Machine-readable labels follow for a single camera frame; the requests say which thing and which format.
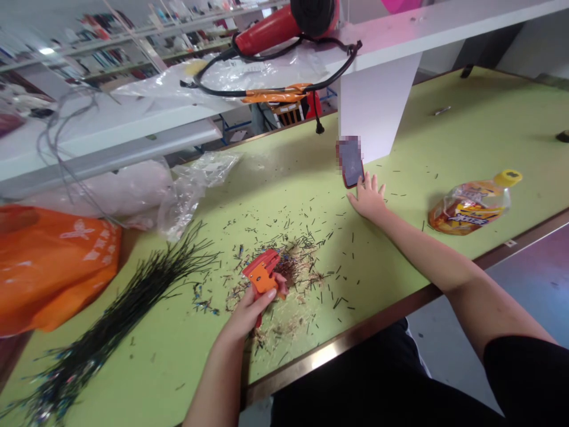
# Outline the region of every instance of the gray wire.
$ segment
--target gray wire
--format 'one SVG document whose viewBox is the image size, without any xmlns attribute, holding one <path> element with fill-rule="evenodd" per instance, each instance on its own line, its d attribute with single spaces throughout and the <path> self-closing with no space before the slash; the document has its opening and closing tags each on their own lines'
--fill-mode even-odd
<svg viewBox="0 0 569 427">
<path fill-rule="evenodd" d="M 89 103 L 89 105 L 82 107 L 77 111 L 74 111 L 69 116 L 62 117 L 61 111 L 62 111 L 65 103 L 73 95 L 80 94 L 82 90 L 87 90 L 89 92 L 89 95 L 91 96 L 91 102 Z M 80 116 L 80 115 L 86 113 L 87 111 L 91 110 L 93 107 L 99 108 L 99 105 L 98 105 L 97 100 L 96 100 L 97 93 L 100 93 L 100 90 L 92 88 L 92 87 L 81 86 L 81 87 L 77 87 L 77 88 L 72 88 L 67 94 L 65 94 L 63 97 L 61 97 L 61 99 L 59 100 L 59 102 L 57 104 L 56 111 L 54 111 L 54 113 L 49 117 L 49 120 L 47 121 L 47 125 L 46 125 L 45 130 L 42 131 L 41 134 L 39 134 L 39 136 L 36 140 L 36 151 L 39 154 L 42 161 L 47 166 L 50 166 L 50 163 L 45 159 L 44 153 L 41 150 L 41 141 L 42 141 L 42 139 L 44 139 L 46 141 L 46 145 L 47 145 L 49 152 L 57 160 L 57 164 L 59 166 L 59 174 L 60 174 L 61 180 L 63 181 L 63 185 L 65 186 L 65 190 L 67 192 L 69 201 L 72 205 L 73 205 L 73 199 L 71 197 L 71 191 L 69 189 L 69 183 L 67 182 L 67 179 L 66 179 L 66 174 L 68 174 L 69 177 L 71 177 L 71 179 L 83 190 L 84 194 L 81 195 L 81 197 L 83 197 L 83 199 L 92 208 L 101 212 L 102 216 L 105 217 L 105 219 L 109 220 L 110 222 L 113 222 L 113 223 L 115 223 L 115 224 L 117 224 L 123 228 L 126 228 L 126 226 L 124 224 L 122 224 L 118 219 L 113 218 L 112 216 L 110 216 L 109 214 L 107 214 L 103 210 L 103 208 L 97 203 L 97 201 L 91 195 L 89 188 L 87 188 L 87 186 L 82 182 L 82 180 L 80 180 L 77 177 L 75 172 L 70 168 L 69 165 L 67 165 L 67 162 L 61 157 L 60 152 L 59 152 L 60 150 L 59 150 L 58 145 L 59 145 L 60 134 L 63 131 L 63 128 L 69 123 L 69 121 L 72 120 L 74 117 L 77 117 L 77 116 Z M 62 120 L 62 123 L 59 126 L 59 128 L 57 129 L 55 136 L 52 139 L 50 131 L 59 123 L 60 120 Z"/>
</svg>

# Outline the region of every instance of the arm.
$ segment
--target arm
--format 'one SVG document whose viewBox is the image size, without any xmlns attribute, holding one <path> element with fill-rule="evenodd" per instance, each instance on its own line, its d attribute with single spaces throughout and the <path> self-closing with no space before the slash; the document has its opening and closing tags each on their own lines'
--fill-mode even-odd
<svg viewBox="0 0 569 427">
<path fill-rule="evenodd" d="M 278 273 L 274 273 L 274 277 L 280 291 L 288 294 L 286 280 Z M 245 337 L 255 326 L 257 316 L 267 308 L 275 295 L 276 291 L 271 290 L 254 301 L 253 290 L 247 288 L 209 352 L 182 427 L 237 426 Z"/>
<path fill-rule="evenodd" d="M 366 173 L 351 204 L 393 241 L 403 255 L 449 299 L 461 326 L 482 360 L 486 344 L 494 338 L 523 335 L 555 340 L 490 276 L 465 256 L 421 232 L 390 212 L 383 201 L 385 185 Z"/>
</svg>

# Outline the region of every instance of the clear plastic bag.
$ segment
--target clear plastic bag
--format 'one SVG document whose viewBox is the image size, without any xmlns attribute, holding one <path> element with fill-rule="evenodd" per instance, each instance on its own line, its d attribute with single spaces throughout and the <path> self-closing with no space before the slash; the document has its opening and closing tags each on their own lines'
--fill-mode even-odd
<svg viewBox="0 0 569 427">
<path fill-rule="evenodd" d="M 328 76 L 325 65 L 314 54 L 314 44 L 304 42 L 291 52 L 279 58 L 264 62 L 245 63 L 240 59 L 220 61 L 207 70 L 202 83 L 214 90 L 249 90 L 270 87 L 285 87 L 297 83 L 317 83 Z M 264 55 L 283 49 L 285 45 L 263 52 Z M 182 97 L 201 104 L 211 100 L 211 95 L 201 89 L 180 87 L 180 80 L 193 81 L 193 76 L 186 70 L 199 62 L 209 62 L 214 55 L 203 59 L 190 59 L 174 65 L 162 74 L 143 81 L 127 84 L 113 91 L 113 95 L 144 97 Z"/>
<path fill-rule="evenodd" d="M 191 166 L 176 166 L 178 176 L 158 209 L 158 232 L 170 242 L 180 240 L 190 223 L 206 189 L 223 184 L 242 154 L 212 151 Z"/>
</svg>

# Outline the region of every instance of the juice bottle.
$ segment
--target juice bottle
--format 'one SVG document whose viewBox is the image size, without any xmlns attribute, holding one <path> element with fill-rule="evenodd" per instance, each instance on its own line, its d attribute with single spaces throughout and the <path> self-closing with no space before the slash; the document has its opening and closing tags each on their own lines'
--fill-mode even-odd
<svg viewBox="0 0 569 427">
<path fill-rule="evenodd" d="M 506 169 L 493 180 L 459 185 L 429 212 L 429 224 L 446 234 L 470 234 L 510 209 L 509 188 L 521 180 L 522 174 Z"/>
</svg>

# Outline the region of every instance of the red hair dryer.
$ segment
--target red hair dryer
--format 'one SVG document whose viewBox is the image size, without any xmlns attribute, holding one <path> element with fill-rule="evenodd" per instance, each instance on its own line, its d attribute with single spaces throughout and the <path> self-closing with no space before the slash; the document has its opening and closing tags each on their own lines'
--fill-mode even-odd
<svg viewBox="0 0 569 427">
<path fill-rule="evenodd" d="M 245 56 L 254 56 L 300 34 L 327 37 L 340 16 L 340 0 L 291 0 L 290 5 L 253 25 L 235 38 Z"/>
</svg>

